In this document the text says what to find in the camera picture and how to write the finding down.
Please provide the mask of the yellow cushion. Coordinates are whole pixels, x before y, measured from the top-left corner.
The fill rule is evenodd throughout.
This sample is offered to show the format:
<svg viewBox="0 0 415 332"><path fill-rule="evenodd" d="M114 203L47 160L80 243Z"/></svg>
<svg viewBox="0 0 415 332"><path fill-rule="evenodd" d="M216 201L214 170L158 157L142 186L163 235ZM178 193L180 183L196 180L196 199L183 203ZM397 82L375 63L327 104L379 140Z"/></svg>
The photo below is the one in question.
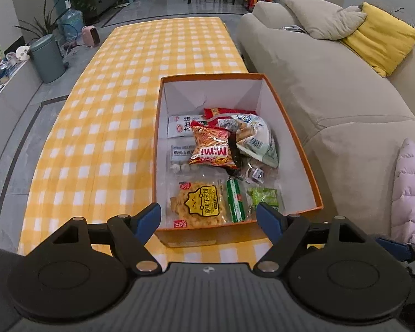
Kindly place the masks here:
<svg viewBox="0 0 415 332"><path fill-rule="evenodd" d="M364 2L364 22L341 42L380 76L389 77L415 46L415 28Z"/></svg>

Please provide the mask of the beige sofa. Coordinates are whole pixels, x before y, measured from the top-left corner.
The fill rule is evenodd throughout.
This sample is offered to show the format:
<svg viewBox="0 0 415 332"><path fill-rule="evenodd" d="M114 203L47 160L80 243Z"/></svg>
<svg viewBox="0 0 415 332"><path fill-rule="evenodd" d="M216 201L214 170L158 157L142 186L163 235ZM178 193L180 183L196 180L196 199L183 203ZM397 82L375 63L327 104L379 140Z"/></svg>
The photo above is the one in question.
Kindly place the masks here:
<svg viewBox="0 0 415 332"><path fill-rule="evenodd" d="M237 27L243 60L267 76L297 131L324 202L318 221L340 214L389 235L396 159L405 139L415 142L415 113L342 43L295 24L285 5L258 2Z"/></svg>

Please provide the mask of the red snack bag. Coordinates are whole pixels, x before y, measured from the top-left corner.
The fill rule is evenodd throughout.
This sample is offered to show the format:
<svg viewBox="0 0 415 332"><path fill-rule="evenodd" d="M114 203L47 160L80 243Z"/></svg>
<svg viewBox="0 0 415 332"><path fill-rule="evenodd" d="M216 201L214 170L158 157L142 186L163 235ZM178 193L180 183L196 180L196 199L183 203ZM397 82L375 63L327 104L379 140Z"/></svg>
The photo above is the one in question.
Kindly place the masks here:
<svg viewBox="0 0 415 332"><path fill-rule="evenodd" d="M211 128L223 128L236 132L250 121L251 115L256 115L256 112L217 107L204 109L203 118Z"/></svg>

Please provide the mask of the yellow cracker bag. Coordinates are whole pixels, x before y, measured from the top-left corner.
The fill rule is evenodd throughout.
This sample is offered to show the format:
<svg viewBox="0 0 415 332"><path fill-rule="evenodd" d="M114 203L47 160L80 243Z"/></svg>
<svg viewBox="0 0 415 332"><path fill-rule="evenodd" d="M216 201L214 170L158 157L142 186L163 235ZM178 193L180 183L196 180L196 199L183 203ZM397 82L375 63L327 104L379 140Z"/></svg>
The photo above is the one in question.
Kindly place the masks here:
<svg viewBox="0 0 415 332"><path fill-rule="evenodd" d="M218 181L183 181L170 198L174 229L207 228L227 222L222 186Z"/></svg>

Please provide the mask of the pink puffy jacket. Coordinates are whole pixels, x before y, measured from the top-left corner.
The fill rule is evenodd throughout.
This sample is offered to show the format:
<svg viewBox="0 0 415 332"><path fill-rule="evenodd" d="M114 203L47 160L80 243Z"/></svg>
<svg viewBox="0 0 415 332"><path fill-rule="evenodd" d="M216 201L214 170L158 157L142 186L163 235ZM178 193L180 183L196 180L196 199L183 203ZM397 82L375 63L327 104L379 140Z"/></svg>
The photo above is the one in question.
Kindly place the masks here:
<svg viewBox="0 0 415 332"><path fill-rule="evenodd" d="M391 237L415 244L415 143L403 141L396 159L391 202Z"/></svg>

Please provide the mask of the orange mimi snack bag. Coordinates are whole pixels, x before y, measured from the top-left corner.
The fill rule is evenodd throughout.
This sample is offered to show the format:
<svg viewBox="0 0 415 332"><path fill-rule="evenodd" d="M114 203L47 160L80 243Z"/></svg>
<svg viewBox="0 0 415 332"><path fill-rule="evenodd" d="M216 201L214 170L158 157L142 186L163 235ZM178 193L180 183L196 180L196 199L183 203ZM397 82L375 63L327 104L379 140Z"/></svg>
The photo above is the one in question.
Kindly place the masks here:
<svg viewBox="0 0 415 332"><path fill-rule="evenodd" d="M223 128L211 128L192 121L195 150L190 165L207 165L224 169L239 169L242 165L235 134Z"/></svg>

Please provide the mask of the beige cushion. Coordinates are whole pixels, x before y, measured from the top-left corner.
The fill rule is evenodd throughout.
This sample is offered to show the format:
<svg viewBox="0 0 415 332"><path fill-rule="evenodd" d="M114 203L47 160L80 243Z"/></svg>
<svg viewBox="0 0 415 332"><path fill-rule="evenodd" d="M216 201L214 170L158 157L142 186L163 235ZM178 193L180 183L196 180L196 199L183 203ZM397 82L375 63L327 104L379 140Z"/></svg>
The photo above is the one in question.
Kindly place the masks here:
<svg viewBox="0 0 415 332"><path fill-rule="evenodd" d="M325 0L280 0L306 32L316 40L341 40L364 23L367 15L357 6L347 8Z"/></svg>

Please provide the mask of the white shrimp snack bag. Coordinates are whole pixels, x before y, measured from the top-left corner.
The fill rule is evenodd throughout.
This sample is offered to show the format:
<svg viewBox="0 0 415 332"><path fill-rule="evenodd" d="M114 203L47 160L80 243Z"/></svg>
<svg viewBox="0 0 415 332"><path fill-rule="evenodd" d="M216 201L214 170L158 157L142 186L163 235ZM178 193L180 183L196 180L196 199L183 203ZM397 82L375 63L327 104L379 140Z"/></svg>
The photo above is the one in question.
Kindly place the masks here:
<svg viewBox="0 0 415 332"><path fill-rule="evenodd" d="M171 115L168 118L167 137L178 138L193 135L192 121L206 125L207 120L203 115Z"/></svg>

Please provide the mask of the potted plant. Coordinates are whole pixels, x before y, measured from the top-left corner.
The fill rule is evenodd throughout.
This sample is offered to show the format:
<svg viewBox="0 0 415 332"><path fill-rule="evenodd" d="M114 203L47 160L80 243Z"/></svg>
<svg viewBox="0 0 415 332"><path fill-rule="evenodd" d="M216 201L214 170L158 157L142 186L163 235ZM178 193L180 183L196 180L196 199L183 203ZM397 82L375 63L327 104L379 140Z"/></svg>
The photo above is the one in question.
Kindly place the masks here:
<svg viewBox="0 0 415 332"><path fill-rule="evenodd" d="M47 35L52 35L55 32L62 34L62 28L60 27L60 19L66 13L59 14L57 17L53 17L53 14L58 7L60 0L57 0L54 3L54 6L48 10L47 9L47 0L44 0L43 9L42 9L42 21L39 21L36 17L33 18L33 22L27 22L24 20L18 19L18 25L14 25L14 28L22 32L29 34L30 39L27 43L32 43L35 40L39 40Z"/></svg>

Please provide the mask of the white green snack bag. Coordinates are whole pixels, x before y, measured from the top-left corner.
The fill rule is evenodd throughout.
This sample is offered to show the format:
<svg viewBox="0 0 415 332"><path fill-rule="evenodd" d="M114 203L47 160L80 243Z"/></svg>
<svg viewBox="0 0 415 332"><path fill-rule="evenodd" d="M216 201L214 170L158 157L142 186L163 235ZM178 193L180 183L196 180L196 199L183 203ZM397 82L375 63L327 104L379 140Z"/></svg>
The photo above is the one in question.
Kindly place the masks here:
<svg viewBox="0 0 415 332"><path fill-rule="evenodd" d="M277 148L267 123L254 114L233 115L232 119L237 125L235 137L238 150L276 169L279 165Z"/></svg>

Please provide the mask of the clear bag white balls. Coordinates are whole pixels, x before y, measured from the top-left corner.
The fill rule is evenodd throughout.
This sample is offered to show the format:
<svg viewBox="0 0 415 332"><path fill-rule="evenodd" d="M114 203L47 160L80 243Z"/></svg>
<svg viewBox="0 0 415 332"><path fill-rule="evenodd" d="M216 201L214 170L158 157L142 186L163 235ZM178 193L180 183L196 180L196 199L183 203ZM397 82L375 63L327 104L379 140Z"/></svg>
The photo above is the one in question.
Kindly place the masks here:
<svg viewBox="0 0 415 332"><path fill-rule="evenodd" d="M195 147L194 145L172 145L169 152L168 169L175 175L195 172L198 167L190 165Z"/></svg>

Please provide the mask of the white tv cabinet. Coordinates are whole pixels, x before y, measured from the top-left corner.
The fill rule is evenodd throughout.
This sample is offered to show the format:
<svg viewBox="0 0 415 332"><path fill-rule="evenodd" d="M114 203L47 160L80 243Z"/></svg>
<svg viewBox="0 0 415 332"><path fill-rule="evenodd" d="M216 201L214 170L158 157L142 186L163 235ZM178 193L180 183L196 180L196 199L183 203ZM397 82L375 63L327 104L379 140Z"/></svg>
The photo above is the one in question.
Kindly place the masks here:
<svg viewBox="0 0 415 332"><path fill-rule="evenodd" d="M0 159L6 144L34 94L42 85L32 60L19 68L0 91Z"/></svg>

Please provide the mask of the yellow checkered tablecloth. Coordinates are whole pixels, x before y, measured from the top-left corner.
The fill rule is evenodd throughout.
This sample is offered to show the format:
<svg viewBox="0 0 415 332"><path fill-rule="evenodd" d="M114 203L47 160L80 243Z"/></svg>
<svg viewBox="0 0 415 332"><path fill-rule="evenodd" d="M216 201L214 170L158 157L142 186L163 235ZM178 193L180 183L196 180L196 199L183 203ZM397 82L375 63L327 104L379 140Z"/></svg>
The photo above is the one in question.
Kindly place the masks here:
<svg viewBox="0 0 415 332"><path fill-rule="evenodd" d="M28 195L20 255L72 217L104 223L152 201L160 83L188 73L247 77L219 18L140 22L108 36L45 141Z"/></svg>

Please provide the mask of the blue water jug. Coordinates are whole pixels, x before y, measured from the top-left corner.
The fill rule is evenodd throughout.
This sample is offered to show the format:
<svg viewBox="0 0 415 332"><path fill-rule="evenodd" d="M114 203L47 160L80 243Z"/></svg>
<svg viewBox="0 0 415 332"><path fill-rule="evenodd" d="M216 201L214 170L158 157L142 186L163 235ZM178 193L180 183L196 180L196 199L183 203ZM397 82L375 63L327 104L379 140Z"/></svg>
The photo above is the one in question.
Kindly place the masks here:
<svg viewBox="0 0 415 332"><path fill-rule="evenodd" d="M58 22L67 42L77 40L81 36L81 30L84 27L81 11L69 8Z"/></svg>

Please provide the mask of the grey green trash bin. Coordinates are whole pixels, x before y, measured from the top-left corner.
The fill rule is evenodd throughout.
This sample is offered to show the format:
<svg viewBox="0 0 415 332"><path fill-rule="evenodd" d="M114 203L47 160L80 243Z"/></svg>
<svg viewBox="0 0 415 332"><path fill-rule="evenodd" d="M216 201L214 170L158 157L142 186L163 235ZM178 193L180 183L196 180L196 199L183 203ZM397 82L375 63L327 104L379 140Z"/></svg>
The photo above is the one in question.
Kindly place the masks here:
<svg viewBox="0 0 415 332"><path fill-rule="evenodd" d="M45 35L30 45L29 55L44 83L50 83L65 72L65 64L53 34Z"/></svg>

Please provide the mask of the orange cardboard box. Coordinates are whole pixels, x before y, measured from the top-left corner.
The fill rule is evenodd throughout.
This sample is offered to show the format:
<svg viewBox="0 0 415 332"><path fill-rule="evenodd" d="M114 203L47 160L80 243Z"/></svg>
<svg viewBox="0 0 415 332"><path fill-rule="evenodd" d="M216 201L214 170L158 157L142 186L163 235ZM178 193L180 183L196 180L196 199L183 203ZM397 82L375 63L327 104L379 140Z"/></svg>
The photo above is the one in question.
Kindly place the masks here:
<svg viewBox="0 0 415 332"><path fill-rule="evenodd" d="M263 238L260 202L284 215L323 208L295 128L261 74L163 78L155 137L156 235L167 247Z"/></svg>

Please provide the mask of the pink space heater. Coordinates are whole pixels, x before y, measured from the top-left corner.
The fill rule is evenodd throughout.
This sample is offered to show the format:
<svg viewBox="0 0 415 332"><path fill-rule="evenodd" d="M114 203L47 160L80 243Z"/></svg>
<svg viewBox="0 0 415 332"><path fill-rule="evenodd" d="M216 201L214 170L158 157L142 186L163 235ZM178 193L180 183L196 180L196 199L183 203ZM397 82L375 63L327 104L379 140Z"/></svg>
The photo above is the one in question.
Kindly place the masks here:
<svg viewBox="0 0 415 332"><path fill-rule="evenodd" d="M81 30L81 36L84 44L88 47L95 47L100 44L99 33L93 25L86 25Z"/></svg>

